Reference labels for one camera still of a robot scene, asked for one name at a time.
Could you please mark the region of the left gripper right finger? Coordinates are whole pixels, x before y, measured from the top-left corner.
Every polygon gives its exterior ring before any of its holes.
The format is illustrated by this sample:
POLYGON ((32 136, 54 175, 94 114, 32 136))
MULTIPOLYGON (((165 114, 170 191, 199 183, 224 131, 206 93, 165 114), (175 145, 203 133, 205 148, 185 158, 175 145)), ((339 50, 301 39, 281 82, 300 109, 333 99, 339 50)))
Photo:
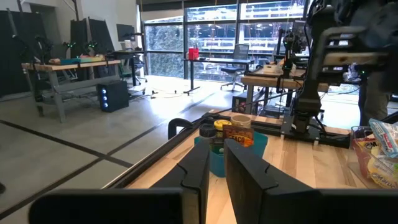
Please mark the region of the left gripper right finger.
POLYGON ((398 224, 398 190, 313 188, 233 139, 224 164, 237 224, 398 224))

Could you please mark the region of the yellow lid spice jar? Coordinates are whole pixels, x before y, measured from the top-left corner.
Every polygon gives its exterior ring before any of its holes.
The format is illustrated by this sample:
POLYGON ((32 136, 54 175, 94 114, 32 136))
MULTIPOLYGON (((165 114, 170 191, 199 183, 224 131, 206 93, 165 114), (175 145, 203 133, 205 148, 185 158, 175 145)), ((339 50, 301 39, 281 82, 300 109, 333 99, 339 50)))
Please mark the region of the yellow lid spice jar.
POLYGON ((232 123, 225 119, 218 119, 213 123, 216 129, 216 138, 223 138, 223 126, 230 126, 232 123))
POLYGON ((224 125, 223 137, 225 139, 233 139, 244 147, 254 144, 254 130, 240 126, 224 125))

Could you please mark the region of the black lid small jar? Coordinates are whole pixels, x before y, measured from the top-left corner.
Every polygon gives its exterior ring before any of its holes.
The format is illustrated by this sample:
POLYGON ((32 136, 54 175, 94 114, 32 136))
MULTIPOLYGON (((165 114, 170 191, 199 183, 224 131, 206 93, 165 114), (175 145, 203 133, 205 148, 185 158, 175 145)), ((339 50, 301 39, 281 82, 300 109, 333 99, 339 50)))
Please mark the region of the black lid small jar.
POLYGON ((224 139, 222 139, 222 138, 214 139, 211 151, 214 152, 215 154, 223 155, 224 154, 224 139))

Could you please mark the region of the clear plastic container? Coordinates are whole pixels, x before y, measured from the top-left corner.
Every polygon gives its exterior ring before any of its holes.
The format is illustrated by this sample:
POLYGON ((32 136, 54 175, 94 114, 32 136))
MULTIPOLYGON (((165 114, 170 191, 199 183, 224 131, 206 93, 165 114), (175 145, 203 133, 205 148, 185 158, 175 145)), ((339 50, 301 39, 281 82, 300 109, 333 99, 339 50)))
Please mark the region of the clear plastic container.
MULTIPOLYGON (((366 126, 353 126, 351 128, 351 142, 350 149, 353 153, 348 156, 347 165, 357 178, 369 189, 383 189, 377 185, 370 177, 368 165, 360 164, 355 152, 354 140, 358 138, 375 138, 370 127, 366 126)), ((379 147, 382 149, 382 144, 379 141, 379 147)))

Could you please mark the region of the tan lid glass jar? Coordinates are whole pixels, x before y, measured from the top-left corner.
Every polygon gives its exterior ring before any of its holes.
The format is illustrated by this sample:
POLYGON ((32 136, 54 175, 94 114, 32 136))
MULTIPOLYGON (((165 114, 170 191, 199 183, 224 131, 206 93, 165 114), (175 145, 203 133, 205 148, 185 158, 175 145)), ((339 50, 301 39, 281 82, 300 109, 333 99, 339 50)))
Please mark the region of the tan lid glass jar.
POLYGON ((251 128, 251 118, 245 115, 234 115, 231 117, 231 124, 242 128, 251 128))

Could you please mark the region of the black lid glass jar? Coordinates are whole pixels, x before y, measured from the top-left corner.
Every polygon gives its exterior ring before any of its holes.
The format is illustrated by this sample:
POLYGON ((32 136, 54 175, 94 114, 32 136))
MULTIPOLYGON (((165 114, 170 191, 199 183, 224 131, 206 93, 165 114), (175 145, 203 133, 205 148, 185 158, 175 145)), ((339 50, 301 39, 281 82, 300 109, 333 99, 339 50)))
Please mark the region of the black lid glass jar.
POLYGON ((214 139, 216 134, 217 130, 212 124, 202 124, 199 127, 199 135, 201 138, 214 139))

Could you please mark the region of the yellow ramen packet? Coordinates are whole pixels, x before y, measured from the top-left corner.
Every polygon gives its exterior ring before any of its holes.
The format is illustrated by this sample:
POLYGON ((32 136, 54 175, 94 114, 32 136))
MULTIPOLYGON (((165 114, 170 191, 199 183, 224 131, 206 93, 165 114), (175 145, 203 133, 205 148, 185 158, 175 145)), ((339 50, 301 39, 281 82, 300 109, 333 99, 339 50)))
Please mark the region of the yellow ramen packet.
POLYGON ((398 159, 385 155, 379 146, 371 149, 368 171, 372 180, 380 187, 398 190, 398 159))

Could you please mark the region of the blue ramen packet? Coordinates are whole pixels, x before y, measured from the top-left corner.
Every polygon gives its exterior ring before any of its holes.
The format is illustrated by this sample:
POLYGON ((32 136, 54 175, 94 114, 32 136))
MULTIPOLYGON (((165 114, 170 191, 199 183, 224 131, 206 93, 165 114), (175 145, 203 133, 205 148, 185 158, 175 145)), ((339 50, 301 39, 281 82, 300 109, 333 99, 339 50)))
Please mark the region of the blue ramen packet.
POLYGON ((385 155, 398 158, 398 125, 370 119, 369 125, 373 135, 382 144, 385 155))

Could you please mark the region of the black box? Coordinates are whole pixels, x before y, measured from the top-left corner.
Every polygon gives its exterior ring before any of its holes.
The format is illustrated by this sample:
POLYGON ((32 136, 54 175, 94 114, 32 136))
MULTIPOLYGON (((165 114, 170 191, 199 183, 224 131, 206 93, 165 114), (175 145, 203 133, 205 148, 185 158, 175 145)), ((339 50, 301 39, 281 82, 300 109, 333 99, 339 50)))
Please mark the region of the black box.
POLYGON ((247 93, 243 92, 240 95, 232 97, 232 112, 245 113, 246 112, 247 93))

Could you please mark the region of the wooden background table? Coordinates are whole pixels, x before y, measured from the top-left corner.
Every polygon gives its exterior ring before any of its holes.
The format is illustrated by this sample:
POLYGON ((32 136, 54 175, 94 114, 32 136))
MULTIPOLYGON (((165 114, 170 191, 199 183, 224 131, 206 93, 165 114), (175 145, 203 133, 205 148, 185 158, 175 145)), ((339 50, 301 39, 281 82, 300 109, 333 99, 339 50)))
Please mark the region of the wooden background table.
POLYGON ((250 74, 243 76, 242 82, 244 85, 248 86, 245 114, 254 114, 252 110, 254 107, 253 104, 255 103, 252 96, 253 88, 254 86, 262 86, 289 89, 290 91, 286 92, 287 95, 291 95, 294 90, 297 90, 296 97, 292 99, 281 112, 278 112, 279 116, 284 116, 286 118, 298 114, 300 116, 317 117, 322 106, 318 92, 327 92, 329 84, 320 84, 317 77, 312 77, 311 74, 306 76, 304 80, 299 80, 297 78, 298 77, 281 78, 280 76, 252 76, 250 74))

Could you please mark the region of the person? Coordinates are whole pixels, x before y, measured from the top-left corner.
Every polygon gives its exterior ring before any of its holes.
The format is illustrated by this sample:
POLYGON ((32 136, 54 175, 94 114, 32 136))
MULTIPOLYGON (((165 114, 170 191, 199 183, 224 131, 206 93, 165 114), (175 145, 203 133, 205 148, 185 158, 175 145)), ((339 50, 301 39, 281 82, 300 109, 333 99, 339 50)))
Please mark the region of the person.
POLYGON ((382 120, 388 116, 390 95, 380 90, 381 81, 381 72, 372 72, 361 79, 358 100, 360 126, 369 126, 370 119, 382 120))

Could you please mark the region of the wooden workbench grey legs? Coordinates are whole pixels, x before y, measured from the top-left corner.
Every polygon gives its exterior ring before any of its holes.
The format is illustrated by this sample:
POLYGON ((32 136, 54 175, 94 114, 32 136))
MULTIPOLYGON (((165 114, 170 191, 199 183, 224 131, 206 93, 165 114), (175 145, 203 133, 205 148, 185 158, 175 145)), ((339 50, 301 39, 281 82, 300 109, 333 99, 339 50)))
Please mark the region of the wooden workbench grey legs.
POLYGON ((97 62, 88 63, 76 63, 70 65, 49 65, 49 64, 39 64, 39 63, 22 63, 21 67, 25 73, 25 77, 29 84, 30 92, 32 93, 32 99, 35 103, 35 107, 39 116, 44 115, 43 102, 37 101, 38 97, 41 96, 40 90, 35 84, 35 78, 37 78, 37 72, 44 72, 49 77, 50 82, 50 93, 53 96, 53 102, 57 109, 59 121, 64 123, 66 120, 65 107, 62 100, 62 94, 73 90, 79 90, 82 88, 93 87, 98 84, 113 82, 119 80, 119 64, 120 60, 103 60, 97 62), (106 66, 106 68, 114 68, 114 75, 102 78, 91 78, 89 80, 83 80, 78 82, 60 83, 58 81, 57 72, 64 72, 65 70, 82 69, 82 68, 94 68, 106 66))

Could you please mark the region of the black upright panel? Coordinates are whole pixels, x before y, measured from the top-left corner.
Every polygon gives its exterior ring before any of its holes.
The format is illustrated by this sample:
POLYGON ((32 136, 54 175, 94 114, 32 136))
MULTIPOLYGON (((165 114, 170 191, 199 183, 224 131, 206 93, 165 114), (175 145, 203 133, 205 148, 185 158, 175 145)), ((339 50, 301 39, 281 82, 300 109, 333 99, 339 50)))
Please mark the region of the black upright panel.
POLYGON ((86 19, 70 21, 70 43, 73 45, 70 49, 71 58, 89 54, 86 19))
POLYGON ((91 39, 96 44, 94 50, 97 54, 108 54, 114 51, 106 21, 88 18, 91 39))

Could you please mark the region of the black arched frame clamp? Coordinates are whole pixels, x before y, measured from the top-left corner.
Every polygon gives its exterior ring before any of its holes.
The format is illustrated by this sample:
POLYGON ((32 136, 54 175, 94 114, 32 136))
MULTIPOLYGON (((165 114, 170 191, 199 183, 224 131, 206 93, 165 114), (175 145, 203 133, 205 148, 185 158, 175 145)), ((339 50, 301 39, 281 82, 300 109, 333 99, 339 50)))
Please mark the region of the black arched frame clamp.
POLYGON ((175 118, 169 121, 168 123, 168 140, 171 140, 174 136, 177 135, 177 128, 192 128, 193 123, 182 118, 175 118))

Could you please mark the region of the large glass window wall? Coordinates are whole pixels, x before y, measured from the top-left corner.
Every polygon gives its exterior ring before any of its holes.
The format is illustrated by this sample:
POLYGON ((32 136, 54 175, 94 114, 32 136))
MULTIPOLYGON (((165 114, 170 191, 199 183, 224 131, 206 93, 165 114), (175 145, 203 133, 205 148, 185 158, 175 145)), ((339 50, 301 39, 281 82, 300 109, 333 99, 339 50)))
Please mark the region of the large glass window wall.
POLYGON ((230 80, 220 63, 185 61, 194 47, 201 57, 227 59, 247 44, 252 68, 273 62, 283 51, 279 32, 303 19, 311 1, 137 0, 149 75, 230 80))

